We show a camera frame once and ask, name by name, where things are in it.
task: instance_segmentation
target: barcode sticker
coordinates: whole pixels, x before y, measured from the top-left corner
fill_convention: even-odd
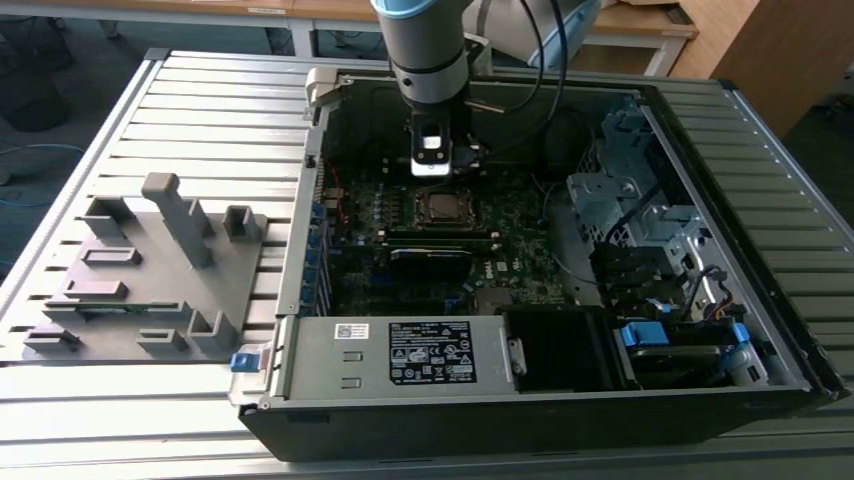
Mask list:
[[[337,323],[336,340],[368,340],[370,327],[368,323]]]
[[[285,10],[279,8],[247,8],[250,13],[266,13],[267,15],[285,15]]]
[[[692,35],[694,35],[694,33],[692,33],[692,32],[678,32],[676,30],[665,30],[662,32],[662,35],[665,35],[668,37],[692,37]]]

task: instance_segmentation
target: motherboard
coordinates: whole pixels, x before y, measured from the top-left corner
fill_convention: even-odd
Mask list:
[[[409,161],[336,163],[325,182],[334,315],[492,315],[512,303],[570,300],[545,216],[560,188],[530,168],[432,182],[413,177]]]

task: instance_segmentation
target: aluminum table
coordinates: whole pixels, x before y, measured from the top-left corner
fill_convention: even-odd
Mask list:
[[[150,52],[89,153],[0,289],[0,361],[15,360],[42,301],[89,235],[75,220],[93,195],[133,208],[150,171],[182,176],[207,212],[234,201],[271,218],[245,342],[270,339],[309,122],[306,74],[318,65],[382,62]],[[739,91],[705,80],[578,75],[654,84],[664,92],[751,235],[840,373],[854,378],[854,235]],[[509,474],[514,478],[713,479],[763,470],[825,478],[854,467],[854,400],[759,422],[701,445],[412,462],[279,462],[238,420],[226,365],[0,368],[0,477],[377,478]]]

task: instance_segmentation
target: white label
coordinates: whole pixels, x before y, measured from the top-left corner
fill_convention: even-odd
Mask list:
[[[266,13],[267,15],[285,15],[285,10],[278,8],[247,8],[250,13]]]
[[[336,340],[368,340],[370,326],[368,323],[337,323]]]
[[[422,148],[425,150],[440,150],[442,148],[442,137],[425,137],[422,138]]]
[[[662,32],[662,35],[665,35],[666,37],[692,37],[692,35],[694,35],[694,33],[692,32],[677,32],[674,30],[665,30]]]

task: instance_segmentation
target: cable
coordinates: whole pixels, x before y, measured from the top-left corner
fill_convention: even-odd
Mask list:
[[[544,75],[546,74],[546,49],[544,47],[544,37],[540,35],[540,27],[537,26],[537,18],[534,18],[534,12],[532,12],[532,6],[529,5],[528,0],[520,0],[522,4],[522,9],[525,10],[525,15],[529,17],[529,22],[532,23],[532,30],[534,30],[534,37],[537,38],[537,48],[540,50],[540,70],[537,72],[537,83],[534,83],[534,87],[532,88],[532,92],[522,103],[520,105],[505,110],[505,114],[517,113],[522,111],[540,93],[541,86],[544,85]]]
[[[542,193],[544,195],[546,195],[546,189],[544,188],[544,186],[540,184],[540,180],[537,180],[537,175],[532,174],[532,180],[534,180],[534,186],[537,187],[537,189],[540,190],[540,193]]]
[[[546,221],[546,207],[549,206],[549,198],[552,197],[552,192],[560,184],[556,183],[552,187],[549,187],[549,191],[546,192],[546,198],[544,200],[544,215],[541,217],[542,221]]]
[[[86,154],[86,150],[81,147],[75,147],[74,145],[66,145],[62,143],[34,143],[33,145],[21,145],[15,142],[9,142],[6,140],[0,140],[0,143],[6,143],[7,145],[13,145],[13,148],[0,152],[0,155],[6,155],[13,152],[18,152],[19,150],[25,150],[29,148],[33,149],[59,149],[59,150],[74,150],[79,154]]]
[[[505,145],[502,148],[489,152],[488,153],[489,156],[500,156],[506,154],[508,152],[512,152],[513,150],[520,148],[522,145],[525,145],[532,138],[540,135],[541,132],[544,131],[544,128],[549,126],[549,124],[552,123],[552,119],[554,118],[556,113],[558,112],[558,109],[561,108],[561,104],[564,102],[564,87],[566,86],[566,73],[568,73],[568,66],[569,66],[568,57],[570,56],[570,47],[569,47],[569,40],[566,37],[566,27],[564,25],[564,13],[561,13],[561,5],[558,5],[558,0],[549,0],[549,3],[552,4],[552,11],[556,17],[556,21],[558,22],[558,37],[561,39],[561,69],[560,69],[561,76],[558,77],[558,91],[556,92],[556,99],[552,104],[552,111],[546,116],[546,120],[544,120],[544,122],[540,124],[540,126],[534,129],[534,131],[529,135],[520,138],[520,140],[517,140],[514,143]]]
[[[564,270],[566,272],[566,274],[573,277],[576,280],[578,280],[580,282],[585,282],[589,283],[590,285],[596,285],[597,287],[601,287],[602,284],[600,282],[594,282],[593,280],[588,280],[586,278],[580,277],[578,275],[576,275],[573,273],[573,270],[570,270],[568,268],[566,265],[564,265],[564,262],[561,262],[561,259],[558,258],[558,256],[553,253],[552,254],[552,258],[556,261],[556,263],[558,264],[558,266],[561,267],[561,270]]]
[[[26,208],[35,208],[35,207],[47,207],[49,205],[53,205],[54,202],[45,202],[45,203],[18,203],[18,202],[10,202],[9,200],[0,200],[0,205],[6,205],[9,207],[26,207]]]
[[[724,285],[724,280],[718,280],[718,288],[725,293],[727,297],[724,298],[724,300],[721,300],[721,303],[709,314],[709,317],[706,317],[706,320],[712,320],[712,319],[718,320],[721,318],[721,314],[724,313],[724,310],[731,305],[733,305],[733,292],[731,291],[729,288],[727,288],[727,285]]]
[[[689,287],[689,294],[685,297],[685,307],[684,307],[682,315],[680,315],[681,321],[688,322],[689,317],[692,316],[692,305],[694,304],[694,299],[697,298],[697,292],[700,291],[701,283],[704,283],[704,278],[706,278],[709,275],[712,275],[714,272],[720,270],[721,270],[720,266],[709,265],[706,268],[701,270],[700,275],[697,275],[697,278],[694,278],[694,281],[692,282],[692,285]]]
[[[612,237],[617,234],[620,229],[624,228],[624,225],[629,223],[632,218],[638,214],[638,212],[644,209],[644,207],[646,207],[646,205],[653,201],[653,197],[658,194],[661,190],[662,190],[662,186],[658,183],[656,184],[656,186],[653,186],[653,188],[648,190],[648,192],[644,194],[644,196],[636,203],[634,207],[629,209],[626,214],[620,218],[620,220],[609,230],[609,233],[605,235],[605,243],[612,242]]]

